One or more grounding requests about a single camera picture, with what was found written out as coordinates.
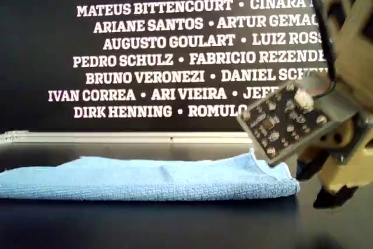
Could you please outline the right gripper fixed finger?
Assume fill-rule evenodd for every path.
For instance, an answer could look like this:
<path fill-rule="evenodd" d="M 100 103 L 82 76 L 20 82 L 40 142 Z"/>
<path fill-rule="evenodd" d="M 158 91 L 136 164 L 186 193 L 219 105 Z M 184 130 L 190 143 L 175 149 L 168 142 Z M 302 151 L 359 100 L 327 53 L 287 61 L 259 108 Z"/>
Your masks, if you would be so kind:
<path fill-rule="evenodd" d="M 356 191 L 372 184 L 372 150 L 359 150 L 346 164 L 337 164 L 329 158 L 318 178 L 321 183 L 315 209 L 333 209 L 343 206 Z"/>

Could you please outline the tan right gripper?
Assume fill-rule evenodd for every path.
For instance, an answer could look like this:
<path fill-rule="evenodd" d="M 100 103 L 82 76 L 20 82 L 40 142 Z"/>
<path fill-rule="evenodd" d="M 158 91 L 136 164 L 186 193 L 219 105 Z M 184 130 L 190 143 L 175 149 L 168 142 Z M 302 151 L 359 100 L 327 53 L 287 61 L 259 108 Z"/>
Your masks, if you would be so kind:
<path fill-rule="evenodd" d="M 319 99 L 333 124 L 319 141 L 327 162 L 372 161 L 372 43 L 355 39 L 336 60 L 336 89 Z"/>

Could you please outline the right gripper moving finger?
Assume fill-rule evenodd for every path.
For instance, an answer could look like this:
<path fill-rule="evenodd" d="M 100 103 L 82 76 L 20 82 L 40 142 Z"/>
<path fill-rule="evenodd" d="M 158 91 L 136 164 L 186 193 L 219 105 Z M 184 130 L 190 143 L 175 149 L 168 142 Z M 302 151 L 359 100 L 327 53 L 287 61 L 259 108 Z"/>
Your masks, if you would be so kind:
<path fill-rule="evenodd" d="M 317 174 L 328 159 L 325 150 L 305 150 L 297 159 L 296 179 L 307 181 Z"/>

